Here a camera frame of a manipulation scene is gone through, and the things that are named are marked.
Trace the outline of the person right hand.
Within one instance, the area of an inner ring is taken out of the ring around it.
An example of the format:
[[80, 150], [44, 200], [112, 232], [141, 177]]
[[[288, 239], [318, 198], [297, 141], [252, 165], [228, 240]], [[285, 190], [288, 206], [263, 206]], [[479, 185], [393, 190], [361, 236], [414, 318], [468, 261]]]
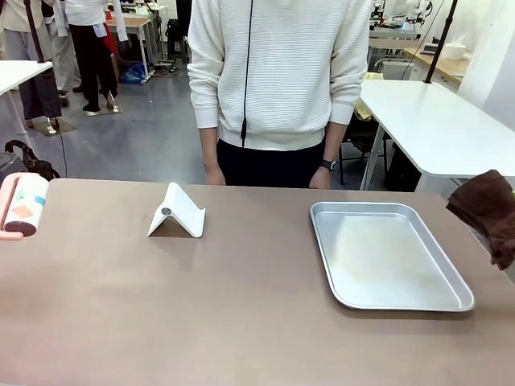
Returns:
[[205, 183], [214, 186], [225, 186], [225, 177], [217, 162], [205, 163]]

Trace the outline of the person left hand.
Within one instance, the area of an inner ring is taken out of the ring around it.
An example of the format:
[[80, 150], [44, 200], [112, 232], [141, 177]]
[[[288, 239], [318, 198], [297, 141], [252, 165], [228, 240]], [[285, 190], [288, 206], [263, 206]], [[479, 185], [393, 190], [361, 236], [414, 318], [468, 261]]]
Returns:
[[309, 188], [317, 190], [329, 190], [331, 188], [331, 176], [332, 172], [329, 169], [322, 166], [319, 167], [311, 178]]

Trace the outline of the brown cloth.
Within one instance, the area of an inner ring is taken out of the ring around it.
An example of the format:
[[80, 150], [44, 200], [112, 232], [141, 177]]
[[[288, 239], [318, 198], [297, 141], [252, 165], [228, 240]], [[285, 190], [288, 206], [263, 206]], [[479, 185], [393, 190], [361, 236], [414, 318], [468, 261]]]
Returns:
[[515, 262], [515, 193], [497, 170], [458, 187], [447, 210], [486, 239], [492, 265], [503, 271]]

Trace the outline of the pink lint roller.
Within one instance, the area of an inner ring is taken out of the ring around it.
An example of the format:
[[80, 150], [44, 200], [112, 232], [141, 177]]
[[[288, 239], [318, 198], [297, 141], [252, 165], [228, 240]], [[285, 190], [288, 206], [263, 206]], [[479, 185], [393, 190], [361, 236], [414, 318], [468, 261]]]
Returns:
[[[46, 200], [48, 187], [49, 182], [34, 173], [16, 172], [4, 178], [0, 186], [0, 240], [19, 241], [37, 232], [45, 205], [36, 203], [34, 198], [38, 195]], [[24, 199], [16, 199], [19, 192], [24, 194]], [[13, 218], [10, 209], [19, 205], [29, 207], [33, 216]]]

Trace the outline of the person right forearm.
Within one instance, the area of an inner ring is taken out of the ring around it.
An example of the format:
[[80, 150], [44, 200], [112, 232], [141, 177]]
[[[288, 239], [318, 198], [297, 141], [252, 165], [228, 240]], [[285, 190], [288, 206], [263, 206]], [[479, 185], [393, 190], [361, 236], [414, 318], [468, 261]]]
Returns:
[[212, 169], [217, 165], [218, 128], [199, 129], [204, 168]]

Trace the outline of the person left forearm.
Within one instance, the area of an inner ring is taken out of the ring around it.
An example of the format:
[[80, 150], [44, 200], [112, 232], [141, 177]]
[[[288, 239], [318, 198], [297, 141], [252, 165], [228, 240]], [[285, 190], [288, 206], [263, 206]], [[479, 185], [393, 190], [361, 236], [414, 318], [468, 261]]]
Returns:
[[335, 161], [339, 154], [341, 143], [344, 139], [347, 126], [335, 122], [328, 122], [325, 128], [325, 146], [323, 160]]

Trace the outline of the black trousers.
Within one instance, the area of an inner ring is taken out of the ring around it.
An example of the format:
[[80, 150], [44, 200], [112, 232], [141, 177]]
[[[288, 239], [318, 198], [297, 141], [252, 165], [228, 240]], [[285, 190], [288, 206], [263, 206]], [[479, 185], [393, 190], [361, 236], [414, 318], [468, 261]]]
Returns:
[[301, 150], [254, 150], [219, 140], [218, 165], [229, 186], [308, 188], [325, 143]]

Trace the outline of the white folding stand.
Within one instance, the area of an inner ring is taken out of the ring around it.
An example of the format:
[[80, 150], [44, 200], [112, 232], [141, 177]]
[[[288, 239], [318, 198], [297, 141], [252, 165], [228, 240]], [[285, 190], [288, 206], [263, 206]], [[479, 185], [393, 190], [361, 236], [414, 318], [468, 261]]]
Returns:
[[157, 206], [147, 236], [168, 218], [173, 218], [190, 236], [201, 238], [204, 232], [206, 209], [200, 209], [176, 182], [168, 184], [163, 201]]

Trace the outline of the yellow cloth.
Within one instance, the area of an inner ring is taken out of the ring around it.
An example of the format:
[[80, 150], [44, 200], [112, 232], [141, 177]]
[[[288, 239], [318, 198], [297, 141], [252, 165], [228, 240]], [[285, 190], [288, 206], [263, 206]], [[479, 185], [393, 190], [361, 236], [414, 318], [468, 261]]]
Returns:
[[[365, 80], [384, 80], [384, 75], [377, 72], [367, 72], [365, 74]], [[372, 114], [365, 106], [365, 103], [362, 101], [362, 99], [359, 99], [359, 101], [356, 103], [354, 113], [361, 121], [371, 121], [373, 118]]]

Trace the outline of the silver metal tray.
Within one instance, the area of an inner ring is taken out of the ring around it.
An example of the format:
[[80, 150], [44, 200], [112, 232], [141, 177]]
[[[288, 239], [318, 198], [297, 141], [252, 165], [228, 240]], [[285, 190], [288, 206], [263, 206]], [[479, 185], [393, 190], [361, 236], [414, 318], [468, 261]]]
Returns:
[[333, 297], [355, 310], [462, 313], [475, 297], [402, 203], [318, 202], [311, 222]]

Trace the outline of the white ribbed sweater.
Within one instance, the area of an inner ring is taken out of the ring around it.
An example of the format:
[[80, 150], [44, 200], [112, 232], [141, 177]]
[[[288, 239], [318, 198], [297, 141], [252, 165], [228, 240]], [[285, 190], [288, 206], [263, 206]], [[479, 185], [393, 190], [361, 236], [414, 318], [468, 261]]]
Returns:
[[367, 68], [372, 0], [193, 0], [187, 40], [199, 129], [254, 150], [321, 143], [347, 125]]

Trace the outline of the large white side table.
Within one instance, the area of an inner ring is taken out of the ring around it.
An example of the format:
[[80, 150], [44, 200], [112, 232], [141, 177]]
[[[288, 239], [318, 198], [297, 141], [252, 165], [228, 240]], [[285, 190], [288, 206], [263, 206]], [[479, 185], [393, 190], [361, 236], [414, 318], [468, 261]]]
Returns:
[[389, 135], [421, 174], [415, 190], [441, 195], [451, 179], [497, 170], [515, 182], [515, 132], [439, 84], [366, 80], [360, 98], [379, 124], [360, 189], [369, 189]]

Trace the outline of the blue plastic bag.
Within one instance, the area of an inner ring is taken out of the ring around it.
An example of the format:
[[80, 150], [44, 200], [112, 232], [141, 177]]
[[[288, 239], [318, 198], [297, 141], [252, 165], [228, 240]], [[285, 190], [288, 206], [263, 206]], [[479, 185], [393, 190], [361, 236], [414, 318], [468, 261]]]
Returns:
[[142, 63], [130, 65], [119, 77], [121, 84], [141, 84], [146, 81], [146, 72]]

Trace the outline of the black stool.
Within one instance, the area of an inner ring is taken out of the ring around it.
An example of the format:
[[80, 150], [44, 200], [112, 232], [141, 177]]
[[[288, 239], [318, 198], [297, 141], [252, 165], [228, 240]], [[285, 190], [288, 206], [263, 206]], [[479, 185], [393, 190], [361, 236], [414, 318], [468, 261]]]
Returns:
[[189, 63], [186, 37], [177, 19], [169, 19], [165, 30], [167, 39], [167, 59], [181, 59], [183, 64]]

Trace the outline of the bystander in black trousers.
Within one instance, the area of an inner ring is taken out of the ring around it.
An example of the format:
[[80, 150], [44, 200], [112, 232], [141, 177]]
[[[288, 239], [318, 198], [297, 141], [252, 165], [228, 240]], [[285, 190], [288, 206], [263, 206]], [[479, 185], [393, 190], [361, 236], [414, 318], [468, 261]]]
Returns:
[[117, 78], [112, 52], [105, 42], [108, 0], [64, 0], [64, 7], [80, 71], [81, 89], [87, 101], [83, 111], [88, 116], [97, 115], [101, 111], [99, 96], [103, 96], [106, 108], [117, 112]]

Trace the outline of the wooden workbench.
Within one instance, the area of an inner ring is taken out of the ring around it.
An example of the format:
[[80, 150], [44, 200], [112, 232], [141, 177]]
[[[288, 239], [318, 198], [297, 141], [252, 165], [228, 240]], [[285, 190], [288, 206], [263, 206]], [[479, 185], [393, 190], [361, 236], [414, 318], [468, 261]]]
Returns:
[[[414, 62], [425, 72], [429, 71], [433, 56], [424, 55], [419, 53], [416, 48], [403, 48], [403, 52], [407, 55], [408, 59], [413, 59]], [[434, 74], [438, 77], [446, 79], [447, 81], [460, 86], [462, 79], [468, 69], [469, 60], [450, 60], [439, 59], [435, 67]]]

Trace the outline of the wooden top background desk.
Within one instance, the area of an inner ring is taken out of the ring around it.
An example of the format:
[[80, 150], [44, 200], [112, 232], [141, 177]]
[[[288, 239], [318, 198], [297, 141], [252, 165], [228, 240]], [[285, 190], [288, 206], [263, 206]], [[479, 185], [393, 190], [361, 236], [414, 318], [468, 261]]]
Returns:
[[128, 35], [136, 35], [138, 37], [138, 45], [142, 55], [142, 65], [144, 68], [144, 77], [140, 84], [145, 84], [155, 73], [151, 67], [153, 60], [152, 39], [150, 33], [150, 18], [125, 16], [124, 23]]

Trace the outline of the background robot equipment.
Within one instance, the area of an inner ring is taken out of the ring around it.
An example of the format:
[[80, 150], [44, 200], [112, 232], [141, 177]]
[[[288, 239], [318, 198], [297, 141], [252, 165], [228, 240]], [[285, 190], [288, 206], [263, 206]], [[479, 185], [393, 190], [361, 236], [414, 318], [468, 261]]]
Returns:
[[434, 9], [431, 0], [373, 0], [372, 5], [371, 39], [418, 40]]

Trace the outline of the dark brown bag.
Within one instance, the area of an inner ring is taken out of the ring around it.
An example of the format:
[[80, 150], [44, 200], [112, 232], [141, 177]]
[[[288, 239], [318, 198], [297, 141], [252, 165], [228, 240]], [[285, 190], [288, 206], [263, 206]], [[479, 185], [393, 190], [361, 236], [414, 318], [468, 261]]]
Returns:
[[6, 153], [13, 154], [15, 147], [22, 151], [23, 164], [28, 172], [38, 174], [47, 181], [60, 178], [60, 174], [53, 168], [51, 163], [37, 158], [33, 149], [25, 142], [11, 140], [5, 144], [4, 150]]

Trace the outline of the black tripod pole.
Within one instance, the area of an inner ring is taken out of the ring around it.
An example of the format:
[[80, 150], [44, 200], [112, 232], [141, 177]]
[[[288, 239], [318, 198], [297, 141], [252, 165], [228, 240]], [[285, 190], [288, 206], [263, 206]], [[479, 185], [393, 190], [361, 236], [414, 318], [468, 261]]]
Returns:
[[430, 65], [429, 70], [427, 71], [427, 74], [426, 74], [426, 79], [424, 80], [425, 84], [430, 84], [431, 83], [432, 76], [434, 75], [437, 63], [439, 61], [439, 57], [441, 55], [441, 52], [443, 50], [443, 46], [444, 46], [445, 41], [447, 39], [448, 32], [449, 32], [449, 30], [451, 28], [451, 25], [452, 25], [452, 22], [453, 22], [453, 18], [454, 18], [455, 10], [457, 8], [458, 1], [459, 0], [452, 0], [452, 3], [451, 3], [451, 6], [450, 6], [448, 15], [446, 17], [446, 20], [445, 20], [445, 23], [444, 23], [444, 27], [443, 27], [443, 31], [442, 31], [442, 34], [440, 36], [440, 39], [439, 39], [439, 42], [438, 42], [438, 45], [437, 45], [437, 48], [436, 48], [433, 60], [431, 61], [431, 65]]

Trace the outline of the small white side table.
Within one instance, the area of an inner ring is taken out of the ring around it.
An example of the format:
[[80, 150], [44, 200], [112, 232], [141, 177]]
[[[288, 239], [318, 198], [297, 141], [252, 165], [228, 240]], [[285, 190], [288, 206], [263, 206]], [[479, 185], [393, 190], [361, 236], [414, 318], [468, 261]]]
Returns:
[[15, 106], [11, 90], [51, 68], [50, 61], [38, 63], [30, 60], [0, 60], [0, 105], [6, 107], [16, 134], [24, 135], [27, 131], [24, 120]]

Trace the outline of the bystander in grey trousers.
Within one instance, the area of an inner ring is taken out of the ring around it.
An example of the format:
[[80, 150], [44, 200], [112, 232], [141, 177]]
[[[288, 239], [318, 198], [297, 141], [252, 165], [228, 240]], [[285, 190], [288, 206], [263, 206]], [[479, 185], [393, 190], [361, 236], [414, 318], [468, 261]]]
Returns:
[[[71, 33], [65, 21], [56, 21], [63, 0], [29, 0], [39, 44], [45, 60], [50, 60], [62, 106], [69, 106], [68, 93], [80, 81]], [[6, 39], [10, 60], [38, 59], [24, 0], [0, 0], [0, 30]]]

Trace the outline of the dark pole with base plate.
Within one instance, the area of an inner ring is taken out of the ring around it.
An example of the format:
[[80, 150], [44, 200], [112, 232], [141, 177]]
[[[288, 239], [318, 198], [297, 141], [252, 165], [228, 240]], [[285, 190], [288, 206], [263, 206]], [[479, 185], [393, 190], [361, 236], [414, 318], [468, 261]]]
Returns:
[[[53, 60], [51, 40], [39, 9], [40, 0], [21, 0], [22, 11], [25, 12], [25, 30], [18, 31], [18, 49], [21, 60], [33, 60], [46, 63]], [[61, 116], [61, 105], [64, 105], [64, 94], [57, 88], [53, 68], [49, 68], [26, 82], [20, 84], [20, 95], [23, 112], [27, 124], [37, 117], [47, 118], [47, 133], [55, 135], [60, 131], [58, 117]]]

